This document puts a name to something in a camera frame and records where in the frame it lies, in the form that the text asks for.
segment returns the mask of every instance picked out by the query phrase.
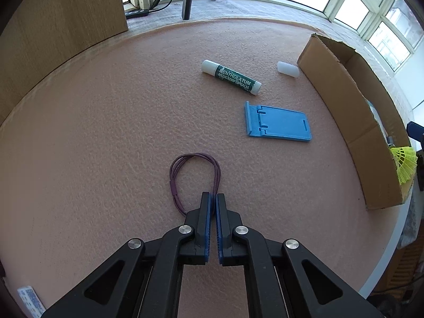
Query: triangular cutout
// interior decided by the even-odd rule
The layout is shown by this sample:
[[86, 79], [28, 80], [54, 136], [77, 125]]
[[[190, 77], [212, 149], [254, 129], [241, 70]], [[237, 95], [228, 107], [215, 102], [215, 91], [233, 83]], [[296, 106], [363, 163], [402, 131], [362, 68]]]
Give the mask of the triangular cutout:
[[100, 305], [106, 305], [109, 302], [124, 265], [125, 262], [122, 260], [113, 264], [100, 278], [85, 290], [84, 296], [94, 300]]
[[320, 305], [325, 305], [337, 298], [341, 298], [343, 291], [309, 260], [303, 260], [302, 266]]

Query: silver screw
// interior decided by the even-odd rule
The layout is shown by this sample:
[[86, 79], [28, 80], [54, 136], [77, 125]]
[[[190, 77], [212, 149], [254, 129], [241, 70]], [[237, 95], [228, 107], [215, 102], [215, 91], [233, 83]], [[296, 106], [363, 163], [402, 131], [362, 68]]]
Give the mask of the silver screw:
[[295, 249], [299, 247], [299, 242], [294, 239], [289, 239], [288, 241], [286, 241], [286, 246], [288, 248]]
[[178, 228], [179, 232], [183, 235], [186, 235], [191, 232], [191, 227], [188, 225], [183, 225]]
[[239, 235], [245, 235], [247, 232], [249, 232], [249, 229], [246, 226], [236, 227], [236, 233]]
[[129, 248], [139, 248], [141, 246], [141, 240], [140, 239], [131, 239], [128, 242]]

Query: cardboard box flap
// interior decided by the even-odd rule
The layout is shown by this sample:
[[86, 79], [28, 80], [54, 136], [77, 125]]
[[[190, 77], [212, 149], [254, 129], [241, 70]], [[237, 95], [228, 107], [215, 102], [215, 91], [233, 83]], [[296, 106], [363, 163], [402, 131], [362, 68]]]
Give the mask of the cardboard box flap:
[[368, 99], [377, 109], [396, 146], [410, 145], [393, 101], [368, 63], [353, 48], [313, 34], [298, 59], [346, 141], [369, 209], [402, 204], [411, 179], [399, 184], [396, 164], [374, 119]]

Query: purple cord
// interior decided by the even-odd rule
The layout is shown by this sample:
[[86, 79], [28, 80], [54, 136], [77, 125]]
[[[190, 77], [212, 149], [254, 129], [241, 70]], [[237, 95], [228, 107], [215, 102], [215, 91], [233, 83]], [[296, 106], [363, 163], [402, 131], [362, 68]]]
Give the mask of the purple cord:
[[174, 200], [175, 207], [177, 207], [178, 211], [183, 216], [186, 216], [187, 212], [185, 211], [180, 199], [178, 198], [177, 186], [175, 184], [175, 178], [177, 177], [179, 170], [186, 163], [186, 161], [195, 157], [195, 156], [209, 161], [214, 167], [215, 174], [214, 174], [213, 191], [212, 191], [212, 214], [215, 213], [215, 197], [218, 193], [219, 182], [221, 180], [221, 168], [219, 167], [218, 162], [212, 156], [210, 156], [209, 154], [188, 153], [188, 154], [183, 154], [183, 155], [179, 156], [177, 159], [175, 159], [171, 164], [171, 168], [169, 169], [169, 179], [170, 179], [169, 185], [171, 186], [172, 198]]

